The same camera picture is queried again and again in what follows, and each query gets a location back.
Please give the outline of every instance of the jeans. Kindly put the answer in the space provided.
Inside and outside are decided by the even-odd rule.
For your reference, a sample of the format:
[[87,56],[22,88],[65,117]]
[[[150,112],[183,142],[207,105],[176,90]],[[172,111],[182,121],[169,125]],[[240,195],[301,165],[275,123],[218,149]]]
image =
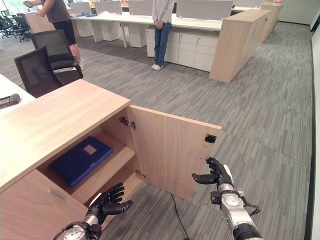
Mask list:
[[167,41],[171,23],[164,23],[162,29],[154,26],[154,63],[162,67],[165,62]]

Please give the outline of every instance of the power cord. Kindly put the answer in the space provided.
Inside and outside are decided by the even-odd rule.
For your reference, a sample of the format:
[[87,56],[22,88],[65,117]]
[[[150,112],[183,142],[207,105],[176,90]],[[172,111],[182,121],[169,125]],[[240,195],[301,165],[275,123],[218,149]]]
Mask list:
[[186,238],[185,238],[184,240],[190,240],[190,238],[189,238],[189,236],[188,236],[188,233],[187,233],[187,231],[186,231],[186,229],[185,229],[185,227],[184,227],[184,225],[183,225],[183,223],[182,223],[182,221],[181,221],[181,219],[180,219],[180,217],[179,217],[178,210],[177,210],[176,200],[175,200],[174,196],[172,195],[172,193],[170,193],[170,195],[171,195],[171,197],[172,197],[172,199],[173,199],[173,202],[174,202],[175,214],[176,214],[176,216],[178,217],[178,219],[179,219],[179,221],[180,221],[180,224],[181,224],[181,226],[182,226],[182,228],[183,228],[183,230],[184,230],[184,233],[185,233],[185,235],[186,235]]

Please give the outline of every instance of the white countertop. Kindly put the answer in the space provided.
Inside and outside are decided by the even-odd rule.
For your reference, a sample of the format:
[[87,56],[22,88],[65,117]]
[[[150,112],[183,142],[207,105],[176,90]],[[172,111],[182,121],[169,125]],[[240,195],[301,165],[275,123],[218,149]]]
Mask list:
[[[86,20],[86,21],[113,21],[122,23],[135,23],[152,25],[154,21],[151,16],[135,16],[130,15],[129,12],[123,12],[123,14],[101,14],[93,17],[73,17],[72,20]],[[172,14],[172,26],[185,29],[200,29],[207,31],[220,31],[222,21],[220,20],[201,20],[195,18],[178,18],[175,14]]]
[[237,12],[243,12],[243,11],[247,11],[250,9],[260,9],[260,7],[246,7],[246,6],[235,6],[234,8],[232,8],[232,10],[237,11]]
[[0,108],[0,116],[35,99],[32,95],[27,93],[21,87],[19,87],[18,85],[10,81],[8,78],[0,74],[0,98],[2,99],[11,96],[12,94],[19,94],[20,102],[12,106]]

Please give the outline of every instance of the cabinet shelf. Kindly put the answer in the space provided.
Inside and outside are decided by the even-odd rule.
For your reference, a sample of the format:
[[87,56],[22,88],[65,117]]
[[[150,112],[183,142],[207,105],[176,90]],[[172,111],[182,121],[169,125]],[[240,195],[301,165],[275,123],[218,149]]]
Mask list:
[[44,174],[63,188],[80,203],[87,202],[106,182],[108,182],[136,153],[105,133],[95,136],[113,149],[108,159],[97,166],[77,186],[69,186],[55,171],[47,167]]

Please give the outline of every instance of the blue folder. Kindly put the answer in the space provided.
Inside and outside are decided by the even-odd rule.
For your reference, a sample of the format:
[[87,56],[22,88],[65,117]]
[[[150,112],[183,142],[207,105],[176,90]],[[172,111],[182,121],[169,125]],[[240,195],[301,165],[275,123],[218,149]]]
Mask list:
[[74,187],[112,153],[111,147],[89,136],[51,163],[50,167]]

